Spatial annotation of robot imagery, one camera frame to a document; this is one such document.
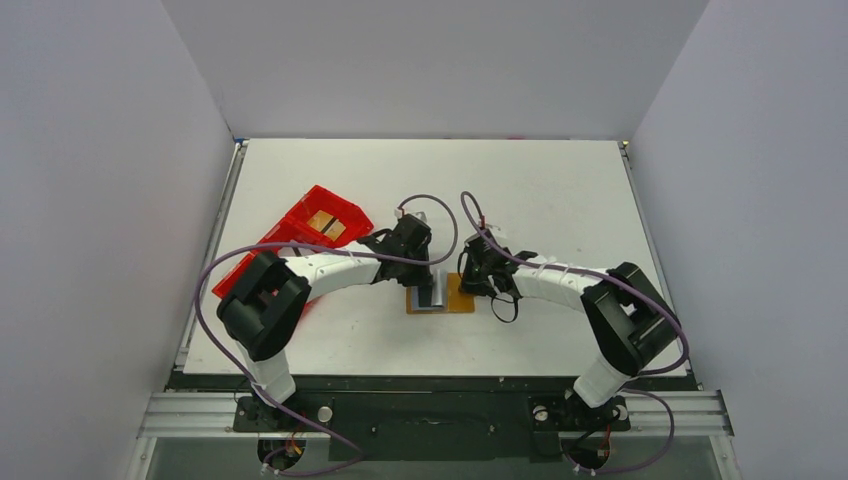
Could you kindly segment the yellow leather card holder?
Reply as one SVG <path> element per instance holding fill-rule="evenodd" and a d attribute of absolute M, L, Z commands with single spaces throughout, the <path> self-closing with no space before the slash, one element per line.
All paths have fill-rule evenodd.
<path fill-rule="evenodd" d="M 416 287 L 406 289 L 406 313 L 408 315 L 424 314 L 465 314 L 475 312 L 475 297 L 459 290 L 460 277 L 457 273 L 448 272 L 447 303 L 443 310 L 431 308 L 415 308 L 414 293 Z"/>

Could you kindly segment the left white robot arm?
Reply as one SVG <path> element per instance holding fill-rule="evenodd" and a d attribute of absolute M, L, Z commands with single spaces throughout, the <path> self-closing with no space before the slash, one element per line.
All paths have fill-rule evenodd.
<path fill-rule="evenodd" d="M 413 214 L 392 229 L 360 238 L 343 254 L 284 258 L 262 252 L 221 300 L 216 315 L 237 342 L 257 396 L 259 416 L 272 429 L 291 427 L 298 416 L 285 348 L 308 302 L 348 287 L 395 281 L 430 286 L 427 264 L 431 228 Z"/>

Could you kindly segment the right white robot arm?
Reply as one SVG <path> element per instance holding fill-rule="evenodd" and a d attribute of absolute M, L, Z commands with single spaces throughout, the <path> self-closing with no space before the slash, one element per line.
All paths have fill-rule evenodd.
<path fill-rule="evenodd" d="M 574 382 L 564 400 L 566 418 L 588 427 L 628 382 L 680 339 L 672 309 L 635 264 L 607 270 L 570 267 L 530 251 L 512 254 L 489 230 L 466 240 L 460 291 L 492 300 L 543 300 L 582 313 L 598 358 Z"/>

